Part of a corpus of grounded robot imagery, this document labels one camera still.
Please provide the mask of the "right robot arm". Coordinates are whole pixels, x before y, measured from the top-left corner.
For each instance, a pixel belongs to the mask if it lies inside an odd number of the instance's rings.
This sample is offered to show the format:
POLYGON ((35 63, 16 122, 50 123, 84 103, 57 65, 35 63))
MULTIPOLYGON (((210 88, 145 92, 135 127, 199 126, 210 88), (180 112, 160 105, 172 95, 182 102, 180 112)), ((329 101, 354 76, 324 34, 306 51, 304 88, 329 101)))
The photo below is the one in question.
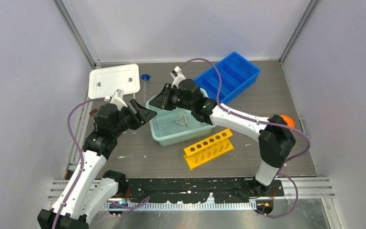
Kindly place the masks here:
POLYGON ((274 177, 296 144, 281 116, 258 117, 230 109, 205 96, 192 79, 185 79, 178 86, 167 83, 149 100, 149 105, 167 111, 188 110, 199 122, 229 128, 258 142, 262 162, 253 178, 253 190, 260 196, 272 190, 274 177))

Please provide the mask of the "white clay triangle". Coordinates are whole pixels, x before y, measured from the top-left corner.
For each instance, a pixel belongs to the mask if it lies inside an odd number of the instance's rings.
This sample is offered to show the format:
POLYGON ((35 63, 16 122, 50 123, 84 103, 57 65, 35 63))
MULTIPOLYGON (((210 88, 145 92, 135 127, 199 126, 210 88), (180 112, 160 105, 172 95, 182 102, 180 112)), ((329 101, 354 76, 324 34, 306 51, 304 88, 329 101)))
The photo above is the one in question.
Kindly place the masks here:
POLYGON ((188 119, 186 113, 183 113, 182 115, 178 116, 172 123, 181 125, 181 126, 188 126, 188 119))

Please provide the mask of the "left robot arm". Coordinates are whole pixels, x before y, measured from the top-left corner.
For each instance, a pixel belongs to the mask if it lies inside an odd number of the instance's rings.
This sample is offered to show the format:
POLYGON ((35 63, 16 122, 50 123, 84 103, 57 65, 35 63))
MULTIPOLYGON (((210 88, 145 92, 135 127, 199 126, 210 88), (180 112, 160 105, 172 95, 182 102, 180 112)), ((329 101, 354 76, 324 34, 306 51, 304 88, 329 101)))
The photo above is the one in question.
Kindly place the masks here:
POLYGON ((109 170, 99 184, 91 186, 106 164, 118 137, 126 130, 137 130, 157 113, 132 99, 127 105, 117 99, 91 112, 95 129, 78 147, 80 161, 66 188, 49 210, 42 209, 37 221, 42 229, 87 229, 103 205, 113 196, 126 194, 127 182, 123 173, 109 170))

